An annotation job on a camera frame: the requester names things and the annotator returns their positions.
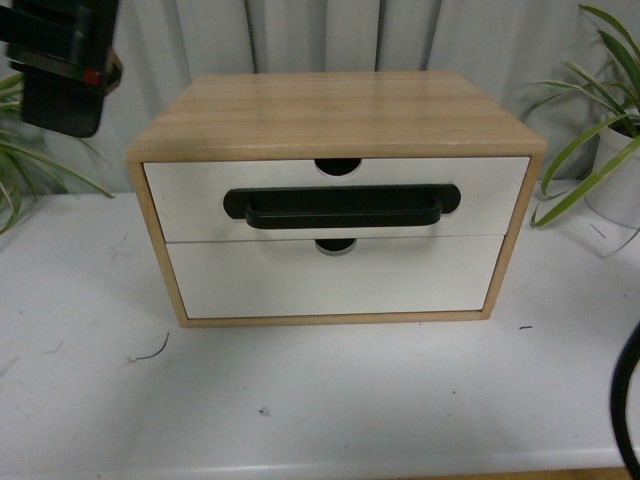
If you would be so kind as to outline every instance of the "red part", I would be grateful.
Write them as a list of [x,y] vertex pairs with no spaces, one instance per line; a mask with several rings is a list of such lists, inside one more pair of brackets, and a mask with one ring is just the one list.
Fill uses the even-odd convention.
[[96,72],[95,70],[85,68],[84,72],[82,72],[82,81],[88,85],[98,87],[102,82],[102,77],[100,73]]

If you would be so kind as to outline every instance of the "drawer handle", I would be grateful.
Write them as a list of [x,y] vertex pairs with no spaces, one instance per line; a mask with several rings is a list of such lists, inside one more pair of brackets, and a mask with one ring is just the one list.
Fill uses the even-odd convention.
[[459,204],[455,185],[236,189],[224,198],[231,218],[264,230],[433,225]]

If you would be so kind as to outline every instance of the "white tabletop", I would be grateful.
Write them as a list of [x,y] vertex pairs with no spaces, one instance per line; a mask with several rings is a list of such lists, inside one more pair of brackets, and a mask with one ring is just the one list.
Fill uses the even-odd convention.
[[133,194],[44,198],[0,237],[0,478],[621,465],[609,382],[640,239],[597,252],[624,234],[587,207],[523,227],[488,321],[180,329]]

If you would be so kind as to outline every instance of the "wooden frame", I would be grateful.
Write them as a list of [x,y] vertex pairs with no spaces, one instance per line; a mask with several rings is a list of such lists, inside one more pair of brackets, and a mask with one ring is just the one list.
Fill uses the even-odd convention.
[[[362,90],[371,94],[361,95]],[[290,94],[300,96],[290,101]],[[382,105],[377,95],[387,103]],[[338,100],[348,105],[343,108]],[[300,122],[309,122],[312,127],[300,129]],[[389,128],[398,123],[401,128]],[[127,160],[182,327],[420,322],[489,318],[545,148],[544,140],[454,74],[231,75],[199,78],[134,142],[127,151]],[[145,163],[389,156],[530,158],[482,310],[188,318],[144,172]]]

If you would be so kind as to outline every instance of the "drawer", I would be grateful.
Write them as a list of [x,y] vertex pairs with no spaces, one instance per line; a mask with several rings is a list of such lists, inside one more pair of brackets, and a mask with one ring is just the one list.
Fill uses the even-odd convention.
[[[347,166],[339,159],[330,165]],[[529,157],[365,158],[348,173],[314,160],[146,163],[166,242],[504,235]],[[232,219],[224,197],[243,188],[453,184],[460,204],[428,226],[263,230]]]
[[190,319],[482,310],[503,237],[175,243]]

